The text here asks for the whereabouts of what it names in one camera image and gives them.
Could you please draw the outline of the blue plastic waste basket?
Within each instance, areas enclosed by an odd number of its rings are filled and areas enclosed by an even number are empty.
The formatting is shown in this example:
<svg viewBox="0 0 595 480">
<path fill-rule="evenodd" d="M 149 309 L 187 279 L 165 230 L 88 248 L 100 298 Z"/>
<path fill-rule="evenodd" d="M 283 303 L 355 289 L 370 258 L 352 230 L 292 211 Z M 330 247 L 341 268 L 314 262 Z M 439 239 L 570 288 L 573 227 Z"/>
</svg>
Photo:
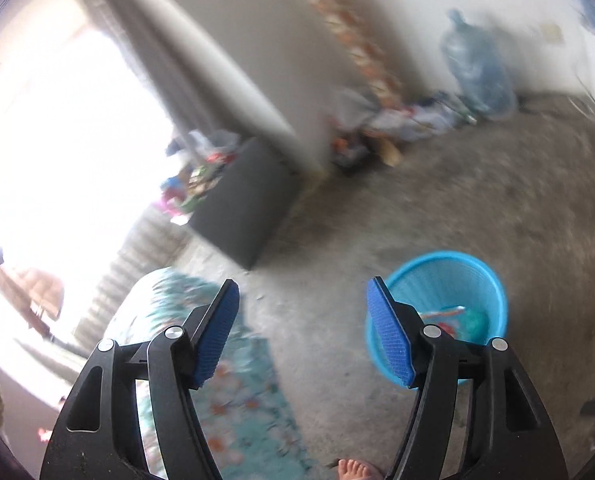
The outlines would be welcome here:
<svg viewBox="0 0 595 480">
<path fill-rule="evenodd" d="M 451 250 L 429 252 L 405 263 L 385 284 L 395 300 L 410 304 L 424 322 L 456 339 L 487 344 L 506 336 L 506 291 L 478 258 Z"/>
</svg>

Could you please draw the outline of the dark grey cabinet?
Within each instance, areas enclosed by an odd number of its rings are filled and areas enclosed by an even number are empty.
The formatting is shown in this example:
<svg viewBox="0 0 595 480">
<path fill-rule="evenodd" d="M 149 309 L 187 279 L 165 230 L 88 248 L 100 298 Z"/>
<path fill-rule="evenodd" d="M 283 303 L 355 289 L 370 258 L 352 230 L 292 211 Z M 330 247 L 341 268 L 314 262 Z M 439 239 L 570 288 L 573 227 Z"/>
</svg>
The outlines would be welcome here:
<svg viewBox="0 0 595 480">
<path fill-rule="evenodd" d="M 267 142 L 242 145 L 214 188 L 194 209 L 194 234 L 246 270 L 255 267 L 301 191 L 292 166 Z"/>
</svg>

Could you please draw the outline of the person bare foot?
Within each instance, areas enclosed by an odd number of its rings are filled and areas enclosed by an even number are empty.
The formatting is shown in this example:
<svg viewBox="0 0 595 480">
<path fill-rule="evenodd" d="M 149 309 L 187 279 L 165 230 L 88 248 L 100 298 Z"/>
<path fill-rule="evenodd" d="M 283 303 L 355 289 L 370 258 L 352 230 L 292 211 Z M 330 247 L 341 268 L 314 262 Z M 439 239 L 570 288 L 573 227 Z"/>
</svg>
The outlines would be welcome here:
<svg viewBox="0 0 595 480">
<path fill-rule="evenodd" d="M 337 478 L 339 480 L 383 480 L 383 474 L 371 463 L 364 460 L 345 458 L 337 462 Z"/>
</svg>

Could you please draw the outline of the beige puffer jacket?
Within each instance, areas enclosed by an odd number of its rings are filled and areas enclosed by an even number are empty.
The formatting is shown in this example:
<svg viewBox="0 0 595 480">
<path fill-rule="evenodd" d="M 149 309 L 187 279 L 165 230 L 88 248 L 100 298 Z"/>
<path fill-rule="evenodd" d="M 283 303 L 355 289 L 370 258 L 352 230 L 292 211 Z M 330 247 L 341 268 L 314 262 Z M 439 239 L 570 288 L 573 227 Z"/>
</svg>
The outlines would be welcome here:
<svg viewBox="0 0 595 480">
<path fill-rule="evenodd" d="M 44 317 L 55 322 L 60 316 L 64 287 L 58 278 L 42 271 L 18 272 L 0 266 L 0 292 L 43 339 L 52 336 Z"/>
</svg>

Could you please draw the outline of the blue water jug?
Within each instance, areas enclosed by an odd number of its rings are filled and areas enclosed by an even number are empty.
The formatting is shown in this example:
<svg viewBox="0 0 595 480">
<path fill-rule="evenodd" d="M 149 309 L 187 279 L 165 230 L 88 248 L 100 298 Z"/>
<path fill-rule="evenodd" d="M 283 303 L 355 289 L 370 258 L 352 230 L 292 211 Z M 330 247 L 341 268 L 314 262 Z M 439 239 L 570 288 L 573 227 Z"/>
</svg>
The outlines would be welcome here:
<svg viewBox="0 0 595 480">
<path fill-rule="evenodd" d="M 494 37 L 469 24 L 457 9 L 449 10 L 447 16 L 450 28 L 441 40 L 441 51 L 465 104 L 487 119 L 511 116 L 518 101 Z"/>
</svg>

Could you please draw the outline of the patterned tall cardboard box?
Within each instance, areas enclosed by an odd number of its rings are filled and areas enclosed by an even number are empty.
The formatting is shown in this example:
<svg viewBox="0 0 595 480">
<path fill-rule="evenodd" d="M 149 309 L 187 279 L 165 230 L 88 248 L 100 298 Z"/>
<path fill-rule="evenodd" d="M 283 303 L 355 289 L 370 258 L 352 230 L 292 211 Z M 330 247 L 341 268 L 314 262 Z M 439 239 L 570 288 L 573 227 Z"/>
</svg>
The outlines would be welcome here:
<svg viewBox="0 0 595 480">
<path fill-rule="evenodd" d="M 401 81 L 390 71 L 383 49 L 373 39 L 367 22 L 348 0 L 308 0 L 323 24 L 352 61 L 363 81 L 386 108 L 401 108 Z"/>
</svg>

